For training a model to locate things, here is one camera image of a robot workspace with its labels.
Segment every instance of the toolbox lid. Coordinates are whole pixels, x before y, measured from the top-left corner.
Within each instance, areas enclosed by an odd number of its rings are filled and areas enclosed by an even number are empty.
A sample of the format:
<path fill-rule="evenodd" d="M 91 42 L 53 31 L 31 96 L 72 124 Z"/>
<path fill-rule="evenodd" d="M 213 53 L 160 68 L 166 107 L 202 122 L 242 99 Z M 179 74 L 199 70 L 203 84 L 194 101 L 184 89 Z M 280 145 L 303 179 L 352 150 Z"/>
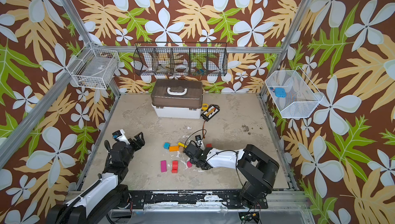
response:
<path fill-rule="evenodd" d="M 151 99 L 152 105 L 156 107 L 200 109 L 203 103 L 203 84 L 199 81 L 158 79 Z"/>

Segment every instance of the blue object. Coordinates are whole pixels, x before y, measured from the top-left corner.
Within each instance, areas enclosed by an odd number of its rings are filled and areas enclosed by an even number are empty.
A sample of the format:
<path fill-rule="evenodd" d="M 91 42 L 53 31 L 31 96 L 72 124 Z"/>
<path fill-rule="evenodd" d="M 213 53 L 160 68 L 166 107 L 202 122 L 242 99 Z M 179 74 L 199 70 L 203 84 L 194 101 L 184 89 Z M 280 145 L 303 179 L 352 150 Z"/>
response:
<path fill-rule="evenodd" d="M 274 94 L 276 95 L 276 97 L 282 97 L 282 98 L 285 98 L 287 96 L 287 93 L 285 93 L 284 88 L 275 88 Z"/>

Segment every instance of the pink block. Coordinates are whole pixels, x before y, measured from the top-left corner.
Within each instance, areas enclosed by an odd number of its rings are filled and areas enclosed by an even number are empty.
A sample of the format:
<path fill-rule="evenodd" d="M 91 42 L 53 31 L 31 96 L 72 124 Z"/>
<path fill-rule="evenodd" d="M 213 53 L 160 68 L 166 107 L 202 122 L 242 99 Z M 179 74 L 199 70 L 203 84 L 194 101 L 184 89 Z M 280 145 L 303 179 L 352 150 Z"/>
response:
<path fill-rule="evenodd" d="M 161 171 L 162 171 L 163 173 L 167 171 L 166 161 L 165 161 L 165 160 L 163 160 L 163 161 L 160 162 L 160 169 L 161 169 Z"/>

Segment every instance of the white wire basket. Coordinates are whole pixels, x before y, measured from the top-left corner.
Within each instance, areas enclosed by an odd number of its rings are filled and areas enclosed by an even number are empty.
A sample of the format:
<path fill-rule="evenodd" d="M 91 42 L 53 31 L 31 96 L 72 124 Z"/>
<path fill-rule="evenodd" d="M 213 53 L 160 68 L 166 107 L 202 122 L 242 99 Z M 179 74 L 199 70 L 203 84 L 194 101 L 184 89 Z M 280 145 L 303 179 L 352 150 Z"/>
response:
<path fill-rule="evenodd" d="M 303 71 L 302 73 L 305 80 L 295 70 L 278 70 L 265 80 L 282 118 L 308 118 L 324 98 L 311 79 Z M 315 93 L 309 85 L 315 87 Z M 283 88 L 286 96 L 277 97 L 274 93 L 276 88 Z"/>
<path fill-rule="evenodd" d="M 120 62 L 114 50 L 88 48 L 70 73 L 79 87 L 107 89 Z"/>

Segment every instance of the white handle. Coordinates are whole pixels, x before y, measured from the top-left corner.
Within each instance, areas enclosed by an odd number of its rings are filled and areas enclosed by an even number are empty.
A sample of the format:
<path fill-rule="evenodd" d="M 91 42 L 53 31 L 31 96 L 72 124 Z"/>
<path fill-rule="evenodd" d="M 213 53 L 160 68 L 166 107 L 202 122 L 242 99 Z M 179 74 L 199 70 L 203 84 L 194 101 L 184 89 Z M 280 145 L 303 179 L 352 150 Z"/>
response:
<path fill-rule="evenodd" d="M 172 92 L 172 91 L 170 91 L 170 87 L 168 87 L 167 88 L 167 93 L 169 93 L 170 95 L 185 95 L 186 94 L 186 90 L 187 90 L 187 88 L 185 88 L 183 92 Z"/>

